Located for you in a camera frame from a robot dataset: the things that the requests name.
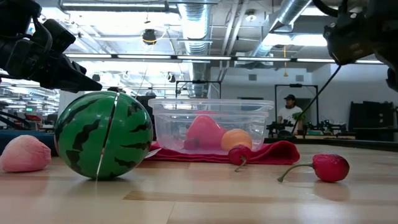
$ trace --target red cloth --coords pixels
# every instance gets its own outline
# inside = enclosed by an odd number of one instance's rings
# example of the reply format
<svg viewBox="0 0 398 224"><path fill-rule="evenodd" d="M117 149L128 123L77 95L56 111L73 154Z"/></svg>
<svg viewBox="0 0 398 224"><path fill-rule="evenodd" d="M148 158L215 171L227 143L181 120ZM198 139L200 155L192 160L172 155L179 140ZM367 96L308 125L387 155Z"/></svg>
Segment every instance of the red cloth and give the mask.
<svg viewBox="0 0 398 224"><path fill-rule="evenodd" d="M158 149L159 145L154 144L151 150ZM260 150L252 152L248 164L274 164L291 165L300 159L296 146L288 141L279 141L272 144L265 144ZM186 154L170 149L162 149L154 156L148 157L149 161L177 161L177 162L218 162L229 163L228 155L218 154Z"/></svg>

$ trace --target plastic container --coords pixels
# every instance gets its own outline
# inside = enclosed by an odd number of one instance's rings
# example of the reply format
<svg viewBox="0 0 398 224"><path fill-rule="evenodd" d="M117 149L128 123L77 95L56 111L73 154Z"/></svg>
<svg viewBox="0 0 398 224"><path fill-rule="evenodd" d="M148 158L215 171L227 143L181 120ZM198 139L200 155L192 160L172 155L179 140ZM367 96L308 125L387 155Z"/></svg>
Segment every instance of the plastic container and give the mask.
<svg viewBox="0 0 398 224"><path fill-rule="evenodd" d="M227 154L220 146L226 131L242 129L260 149L274 102L263 100L151 99L157 142L184 153Z"/></svg>

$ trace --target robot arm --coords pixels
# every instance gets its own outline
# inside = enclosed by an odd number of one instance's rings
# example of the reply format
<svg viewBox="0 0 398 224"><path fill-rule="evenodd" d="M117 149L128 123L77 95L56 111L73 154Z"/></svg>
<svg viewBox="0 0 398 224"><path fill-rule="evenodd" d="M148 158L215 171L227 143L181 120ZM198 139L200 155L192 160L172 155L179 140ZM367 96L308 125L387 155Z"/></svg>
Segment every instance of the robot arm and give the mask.
<svg viewBox="0 0 398 224"><path fill-rule="evenodd" d="M338 65L346 65L375 54L389 67L387 84L398 91L398 1L369 0L360 13L348 12L347 2L335 10L313 0L323 13L337 17L323 33L330 56Z"/></svg>
<svg viewBox="0 0 398 224"><path fill-rule="evenodd" d="M76 38L53 19L41 24L41 10L33 0L0 0L0 68L9 74L3 77L72 92L102 89L85 76L85 68L62 54ZM27 35L31 19L36 32Z"/></svg>

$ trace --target orange ball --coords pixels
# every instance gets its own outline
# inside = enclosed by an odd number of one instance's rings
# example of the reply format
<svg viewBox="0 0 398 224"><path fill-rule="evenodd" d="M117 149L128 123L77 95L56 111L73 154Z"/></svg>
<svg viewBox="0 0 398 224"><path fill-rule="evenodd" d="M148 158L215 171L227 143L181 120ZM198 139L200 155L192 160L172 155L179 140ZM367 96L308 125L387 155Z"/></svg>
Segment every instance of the orange ball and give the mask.
<svg viewBox="0 0 398 224"><path fill-rule="evenodd" d="M225 132L221 139L221 148L224 151L229 151L237 145L243 145L252 148L252 140L250 135L242 129L232 129Z"/></svg>

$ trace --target black frame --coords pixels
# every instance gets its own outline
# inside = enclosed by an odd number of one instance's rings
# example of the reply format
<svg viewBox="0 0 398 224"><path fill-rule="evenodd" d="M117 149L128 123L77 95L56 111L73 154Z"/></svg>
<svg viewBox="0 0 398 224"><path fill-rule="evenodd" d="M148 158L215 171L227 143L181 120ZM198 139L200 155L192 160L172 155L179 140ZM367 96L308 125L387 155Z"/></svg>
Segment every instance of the black frame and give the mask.
<svg viewBox="0 0 398 224"><path fill-rule="evenodd" d="M315 88L315 94L318 94L318 85L302 85L302 84L276 84L275 85L275 122L278 120L278 110L277 110L277 89L278 86L289 86L291 88L302 88L303 86L307 87L314 87ZM319 125L319 102L317 98L317 125Z"/></svg>
<svg viewBox="0 0 398 224"><path fill-rule="evenodd" d="M179 83L192 83L192 84L206 84L206 83L217 83L220 86L220 95L218 96L221 99L221 82L219 81L201 81L201 80L194 80L194 81L175 81L175 98L178 97L178 84Z"/></svg>

